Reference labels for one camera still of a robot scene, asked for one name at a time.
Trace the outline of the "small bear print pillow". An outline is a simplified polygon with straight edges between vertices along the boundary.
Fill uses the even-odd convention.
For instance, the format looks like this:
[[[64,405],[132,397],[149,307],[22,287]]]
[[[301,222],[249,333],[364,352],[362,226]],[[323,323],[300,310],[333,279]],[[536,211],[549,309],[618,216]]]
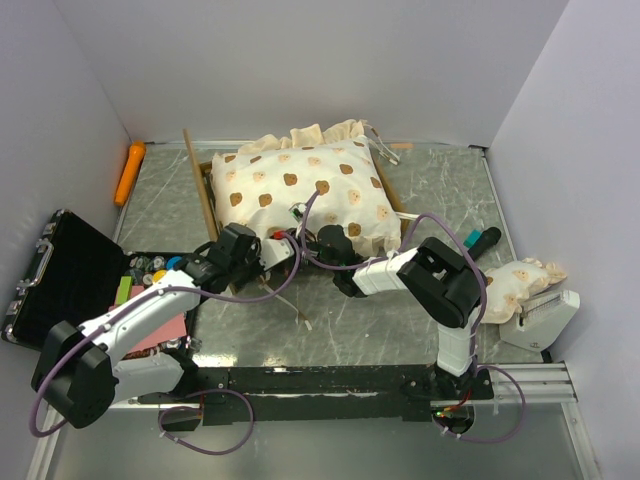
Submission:
[[[504,324],[522,312],[522,304],[550,286],[560,283],[567,274],[555,263],[534,258],[509,262],[485,273],[488,281],[487,306],[481,320],[485,324]]]

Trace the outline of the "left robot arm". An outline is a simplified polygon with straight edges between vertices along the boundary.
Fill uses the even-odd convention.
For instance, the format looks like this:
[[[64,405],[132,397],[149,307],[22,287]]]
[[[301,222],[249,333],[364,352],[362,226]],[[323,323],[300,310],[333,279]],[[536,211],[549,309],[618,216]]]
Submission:
[[[180,313],[222,293],[229,284],[257,272],[260,241],[249,228],[230,224],[207,253],[187,254],[157,283],[123,305],[75,327],[67,321],[48,333],[32,377],[37,401],[46,401],[77,429],[119,401],[165,393],[189,400],[198,368],[170,349],[148,357],[127,354]]]

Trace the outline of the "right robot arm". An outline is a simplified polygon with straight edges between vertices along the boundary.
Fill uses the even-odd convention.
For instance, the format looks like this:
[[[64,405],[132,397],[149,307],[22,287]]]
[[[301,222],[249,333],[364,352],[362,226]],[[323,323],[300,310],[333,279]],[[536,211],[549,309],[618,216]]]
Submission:
[[[438,390],[454,399],[470,388],[473,325],[479,317],[486,278],[476,275],[462,255],[429,237],[404,253],[366,260],[338,225],[322,227],[312,251],[315,260],[329,266],[334,285],[348,297],[411,293],[438,324]]]

